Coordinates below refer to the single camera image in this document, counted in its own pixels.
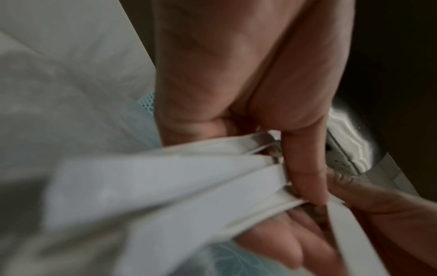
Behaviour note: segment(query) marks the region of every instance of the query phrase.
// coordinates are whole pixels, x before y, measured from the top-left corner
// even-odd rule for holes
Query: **finger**
[[[329,192],[352,207],[369,213],[400,212],[411,208],[410,196],[364,183],[328,169]]]
[[[287,214],[292,220],[299,223],[313,234],[323,238],[323,231],[321,228],[302,208],[288,210]]]
[[[325,163],[326,117],[293,133],[282,133],[285,164],[293,187],[316,205],[328,201]]]
[[[292,232],[281,222],[264,221],[235,241],[244,249],[276,260],[290,269],[302,265],[302,249]]]
[[[323,238],[296,221],[290,220],[289,226],[302,247],[306,269],[318,276],[347,275],[341,256]]]

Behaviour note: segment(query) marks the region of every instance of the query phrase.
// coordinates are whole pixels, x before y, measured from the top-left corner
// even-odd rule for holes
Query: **light blue patterned fabric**
[[[153,94],[138,101],[153,114]],[[172,276],[285,276],[281,264],[248,252],[231,241],[207,246],[196,252]]]

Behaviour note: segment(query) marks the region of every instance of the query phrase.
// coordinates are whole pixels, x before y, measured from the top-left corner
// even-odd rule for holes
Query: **gray fabric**
[[[45,175],[62,157],[159,147],[153,117],[117,89],[36,55],[0,55],[0,181]]]

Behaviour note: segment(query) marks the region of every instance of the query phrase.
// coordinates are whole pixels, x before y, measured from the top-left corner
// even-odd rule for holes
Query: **hand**
[[[391,275],[437,275],[436,203],[331,170],[328,182],[329,191],[351,206]],[[318,221],[323,224],[327,217],[319,216]],[[347,275],[322,229],[327,228],[320,228],[302,210],[292,210],[259,224],[236,241],[290,268],[303,265],[318,276]]]
[[[289,177],[325,204],[326,120],[353,0],[157,0],[155,118],[164,145],[282,131]]]

